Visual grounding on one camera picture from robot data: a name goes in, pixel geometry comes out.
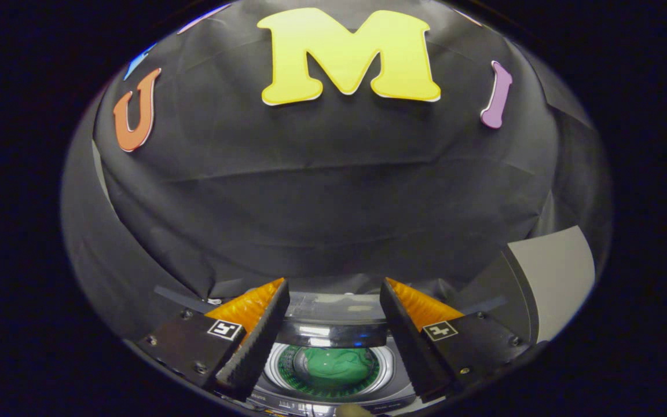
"green object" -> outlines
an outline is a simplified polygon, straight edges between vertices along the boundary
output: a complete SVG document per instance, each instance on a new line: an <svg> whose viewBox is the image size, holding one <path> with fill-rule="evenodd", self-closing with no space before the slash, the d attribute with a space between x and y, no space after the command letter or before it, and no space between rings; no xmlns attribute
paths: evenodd
<svg viewBox="0 0 667 417"><path fill-rule="evenodd" d="M357 359L355 362L359 361L362 364L371 364L366 377L359 380L357 383L343 383L341 380L336 380L336 378L327 378L320 376L315 377L310 373L308 367L310 366L310 361L308 359L308 354L312 358L316 358L320 353L325 351L350 351L357 354ZM364 359L360 359L360 351L364 353ZM305 366L305 369L297 367L295 364L296 357L304 356L305 361L308 363ZM323 362L326 365L323 365L326 370L328 370L329 362ZM332 398L349 398L359 393L363 389L372 385L372 383L378 378L379 374L379 361L373 355L370 349L321 349L314 347L303 347L303 346L288 346L285 351L280 356L280 361L277 364L277 369L280 372L281 377L292 386L294 390L300 393L304 393L313 397L320 399L332 399Z"/></svg>
<svg viewBox="0 0 667 417"><path fill-rule="evenodd" d="M305 350L307 371L320 386L354 385L367 378L372 361L366 349Z"/></svg>

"black fabric backdrop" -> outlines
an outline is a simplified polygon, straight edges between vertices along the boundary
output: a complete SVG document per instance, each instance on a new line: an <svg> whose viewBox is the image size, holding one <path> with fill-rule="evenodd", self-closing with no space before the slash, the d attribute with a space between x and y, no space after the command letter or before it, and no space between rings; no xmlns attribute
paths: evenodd
<svg viewBox="0 0 667 417"><path fill-rule="evenodd" d="M428 21L440 100L340 94L310 60L322 97L262 103L270 34L256 22L311 6L350 30L383 8ZM169 276L199 298L230 298L280 276L295 291L366 293L387 275L445 300L506 243L573 225L600 273L611 234L606 154L571 89L514 42L446 5L410 0L243 0L172 31L98 97L64 172L67 248L96 311L139 338L174 314L152 291ZM500 129L479 121L493 59L514 79ZM379 67L375 59L365 78ZM151 137L126 153L114 103L155 68ZM96 184L92 139L116 217Z"/></svg>
<svg viewBox="0 0 667 417"><path fill-rule="evenodd" d="M485 5L535 34L482 12L556 69L600 130L614 243L601 284L545 353L443 415L667 415L667 8ZM95 93L213 7L0 2L0 415L222 412L104 325L74 279L58 216L69 138Z"/></svg>

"letter cutout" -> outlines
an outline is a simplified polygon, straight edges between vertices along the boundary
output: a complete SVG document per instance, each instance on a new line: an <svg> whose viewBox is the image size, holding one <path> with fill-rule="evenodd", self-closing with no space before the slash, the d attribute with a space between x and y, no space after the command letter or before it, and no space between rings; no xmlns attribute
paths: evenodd
<svg viewBox="0 0 667 417"><path fill-rule="evenodd" d="M480 120L485 126L498 129L503 124L503 108L506 106L508 87L514 82L514 79L498 61L491 61L490 66L493 67L496 76L493 79L493 92L490 93L490 102L480 112Z"/></svg>
<svg viewBox="0 0 667 417"><path fill-rule="evenodd" d="M115 116L115 134L120 148L126 152L135 151L143 145L151 134L153 128L153 86L156 77L161 74L161 68L154 69L144 79L138 82L138 93L140 94L140 121L135 130L130 129L127 120L127 103L133 92L127 92L115 105L113 114Z"/></svg>
<svg viewBox="0 0 667 417"><path fill-rule="evenodd" d="M323 83L310 78L307 54L321 65L340 92L357 91L376 55L381 71L371 82L381 97L436 102L439 85L431 79L426 22L392 11L372 13L355 34L317 8L268 16L257 27L272 32L272 84L262 92L267 105L315 100Z"/></svg>

